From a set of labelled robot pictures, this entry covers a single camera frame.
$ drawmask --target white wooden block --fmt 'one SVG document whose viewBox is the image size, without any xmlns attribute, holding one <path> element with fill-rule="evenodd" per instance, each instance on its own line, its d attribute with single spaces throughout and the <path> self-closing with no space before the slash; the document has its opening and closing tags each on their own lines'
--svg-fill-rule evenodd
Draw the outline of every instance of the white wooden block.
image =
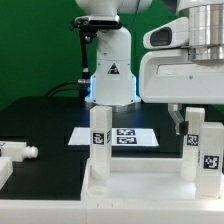
<svg viewBox="0 0 224 224">
<path fill-rule="evenodd" d="M 0 190 L 5 185 L 13 172 L 12 160 L 10 157 L 0 157 Z"/>
<path fill-rule="evenodd" d="M 104 180 L 110 174 L 112 145 L 112 108 L 96 106 L 90 110 L 91 176 Z"/>
<path fill-rule="evenodd" d="M 200 129 L 196 198 L 220 197 L 223 148 L 224 127 L 222 123 L 203 123 Z"/>
<path fill-rule="evenodd" d="M 189 122 L 189 128 L 188 134 L 184 137 L 181 166 L 181 177 L 184 180 L 194 181 L 196 178 L 199 131 L 204 119 L 205 110 L 203 108 L 187 107 L 185 120 Z"/>
</svg>

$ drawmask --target black tabletop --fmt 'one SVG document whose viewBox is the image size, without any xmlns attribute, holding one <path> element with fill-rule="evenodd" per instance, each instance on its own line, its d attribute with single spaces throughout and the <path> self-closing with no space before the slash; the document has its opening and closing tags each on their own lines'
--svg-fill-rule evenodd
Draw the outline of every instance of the black tabletop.
<svg viewBox="0 0 224 224">
<path fill-rule="evenodd" d="M 153 128 L 159 147 L 112 148 L 114 157 L 180 158 L 183 136 L 176 136 L 167 104 L 141 104 L 113 113 L 113 128 Z M 207 121 L 224 116 L 206 106 Z M 26 97 L 0 112 L 0 140 L 37 146 L 37 159 L 13 163 L 0 199 L 78 200 L 89 146 L 68 146 L 74 127 L 89 127 L 89 109 L 78 98 Z"/>
</svg>

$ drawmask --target green wall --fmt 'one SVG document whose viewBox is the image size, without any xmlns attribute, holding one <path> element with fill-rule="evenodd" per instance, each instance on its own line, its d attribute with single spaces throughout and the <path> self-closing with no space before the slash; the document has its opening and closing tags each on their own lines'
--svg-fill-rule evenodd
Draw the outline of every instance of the green wall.
<svg viewBox="0 0 224 224">
<path fill-rule="evenodd" d="M 43 96 L 57 84 L 80 78 L 78 31 L 69 30 L 70 21 L 80 15 L 84 13 L 74 0 L 0 0 L 0 110 L 20 97 Z M 134 74 L 146 53 L 143 35 L 174 18 L 162 0 L 138 14 L 131 32 Z M 121 16 L 127 28 L 132 19 L 133 15 Z M 95 47 L 95 41 L 88 46 L 91 72 Z"/>
</svg>

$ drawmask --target white block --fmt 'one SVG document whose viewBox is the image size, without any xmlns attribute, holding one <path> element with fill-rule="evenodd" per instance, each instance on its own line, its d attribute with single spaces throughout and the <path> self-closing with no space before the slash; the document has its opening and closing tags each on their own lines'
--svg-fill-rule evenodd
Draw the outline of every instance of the white block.
<svg viewBox="0 0 224 224">
<path fill-rule="evenodd" d="M 224 148 L 221 123 L 203 123 L 200 129 L 200 159 L 197 167 L 196 198 L 219 198 Z"/>
<path fill-rule="evenodd" d="M 12 174 L 12 160 L 9 157 L 0 157 L 0 190 Z"/>
<path fill-rule="evenodd" d="M 2 157 L 11 157 L 15 162 L 36 158 L 38 155 L 38 149 L 27 146 L 26 142 L 0 142 L 0 149 Z"/>
<path fill-rule="evenodd" d="M 110 174 L 112 108 L 96 106 L 90 110 L 91 176 L 104 180 Z"/>
<path fill-rule="evenodd" d="M 205 110 L 203 108 L 187 107 L 185 120 L 189 122 L 189 128 L 188 134 L 184 137 L 181 166 L 181 177 L 184 180 L 194 181 L 196 178 L 199 130 L 204 119 Z"/>
</svg>

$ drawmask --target printed marker sheet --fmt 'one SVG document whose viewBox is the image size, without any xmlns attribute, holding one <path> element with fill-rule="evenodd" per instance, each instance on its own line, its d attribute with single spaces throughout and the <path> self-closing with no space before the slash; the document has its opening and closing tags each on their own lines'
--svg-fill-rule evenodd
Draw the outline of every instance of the printed marker sheet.
<svg viewBox="0 0 224 224">
<path fill-rule="evenodd" d="M 90 128 L 74 128 L 68 145 L 90 145 Z M 112 146 L 159 146 L 159 144 L 153 129 L 113 128 Z"/>
</svg>

